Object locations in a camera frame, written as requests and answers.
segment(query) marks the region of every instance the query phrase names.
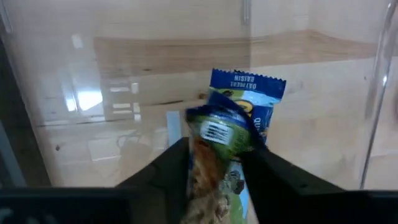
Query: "snack bar wrapper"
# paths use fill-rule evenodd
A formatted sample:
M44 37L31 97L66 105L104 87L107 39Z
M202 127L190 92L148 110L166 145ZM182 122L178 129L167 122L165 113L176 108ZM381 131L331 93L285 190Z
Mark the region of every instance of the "snack bar wrapper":
M210 89L222 93L240 105L251 117L258 132L267 141L274 105L282 100L286 81L235 70L213 69Z
M247 113L218 92L213 105L187 109L190 165L187 213L181 223L246 223L249 192L235 156L261 137Z

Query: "blue wrapper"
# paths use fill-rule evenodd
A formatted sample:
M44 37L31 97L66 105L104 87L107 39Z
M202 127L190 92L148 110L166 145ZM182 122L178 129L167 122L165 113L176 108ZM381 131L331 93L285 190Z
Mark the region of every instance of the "blue wrapper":
M251 117L264 143L274 105L282 100L286 81L242 71L213 69L210 89L232 99Z

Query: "clear plastic bin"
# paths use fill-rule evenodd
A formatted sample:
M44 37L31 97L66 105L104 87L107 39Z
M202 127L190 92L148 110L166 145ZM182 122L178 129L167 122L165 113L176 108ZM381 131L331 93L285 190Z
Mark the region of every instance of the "clear plastic bin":
M271 151L358 189L370 145L364 186L398 184L395 57L373 129L389 61L382 48L375 60L377 44L395 1L0 3L2 41L53 186L114 186L139 171L187 135L183 111L204 103L213 67L287 80Z

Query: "barcode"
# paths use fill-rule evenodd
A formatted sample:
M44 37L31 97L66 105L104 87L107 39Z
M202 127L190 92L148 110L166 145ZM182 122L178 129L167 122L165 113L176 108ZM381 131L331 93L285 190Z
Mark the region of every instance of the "barcode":
M209 141L228 145L233 136L233 130L223 124L205 121L200 128L200 136Z

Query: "black frame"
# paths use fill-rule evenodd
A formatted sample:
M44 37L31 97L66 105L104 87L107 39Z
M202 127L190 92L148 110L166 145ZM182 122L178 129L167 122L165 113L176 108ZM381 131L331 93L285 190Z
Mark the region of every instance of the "black frame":
M4 42L0 42L1 187L51 186Z

